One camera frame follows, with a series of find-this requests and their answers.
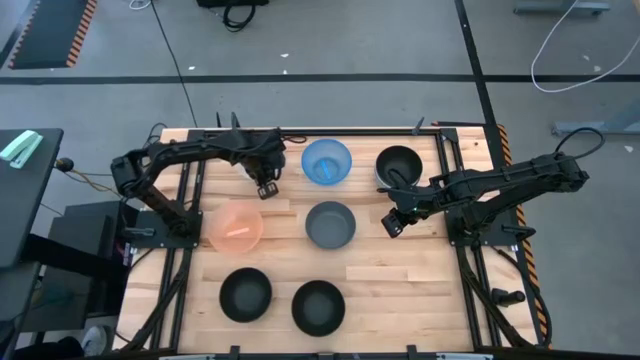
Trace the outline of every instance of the black bowl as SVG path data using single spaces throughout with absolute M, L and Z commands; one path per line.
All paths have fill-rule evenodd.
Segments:
M 356 218 L 345 205 L 325 201 L 309 211 L 305 228 L 318 247 L 338 249 L 349 243 L 356 233 Z
M 422 175 L 422 160 L 406 146 L 384 149 L 376 159 L 376 177 L 384 187 L 415 185 Z
M 300 330 L 311 336 L 326 336 L 334 332 L 344 319 L 344 298 L 333 284 L 310 281 L 293 297 L 291 313 Z
M 242 268 L 231 273 L 220 288 L 220 307 L 237 322 L 256 320 L 271 303 L 271 283 L 262 271 Z

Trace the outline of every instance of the green object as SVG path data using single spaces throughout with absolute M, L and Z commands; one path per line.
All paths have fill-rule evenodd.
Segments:
M 0 159 L 11 161 L 12 168 L 22 169 L 41 141 L 42 135 L 38 135 L 35 131 L 25 130 L 0 152 Z

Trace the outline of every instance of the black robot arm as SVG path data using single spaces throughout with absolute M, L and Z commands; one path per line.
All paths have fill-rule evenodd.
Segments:
M 575 192 L 589 179 L 572 156 L 556 152 L 490 171 L 460 170 L 429 179 L 429 186 L 380 189 L 396 207 L 382 219 L 389 236 L 397 237 L 407 225 L 455 209 L 457 227 L 469 235 L 486 229 L 496 216 L 547 192 Z M 482 195 L 500 190 L 492 199 Z
M 184 205 L 169 200 L 153 185 L 162 170 L 170 165 L 209 159 L 222 159 L 232 165 L 240 163 L 258 186 L 260 198 L 267 199 L 278 193 L 274 180 L 280 177 L 285 165 L 285 149 L 280 129 L 260 133 L 232 129 L 215 138 L 155 143 L 146 149 L 130 151 L 113 160 L 111 172 L 122 196 L 140 199 L 177 235 L 186 235 L 190 225 Z

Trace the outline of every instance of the floor mat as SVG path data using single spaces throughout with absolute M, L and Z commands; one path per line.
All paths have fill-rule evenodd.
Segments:
M 40 0 L 16 45 L 9 68 L 72 67 L 96 11 L 96 0 Z

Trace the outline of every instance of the gray bowl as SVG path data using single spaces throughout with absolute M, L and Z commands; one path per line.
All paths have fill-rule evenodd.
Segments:
M 307 235 L 318 247 L 338 249 L 353 238 L 356 232 L 356 218 L 343 204 L 326 201 L 311 209 L 305 227 Z

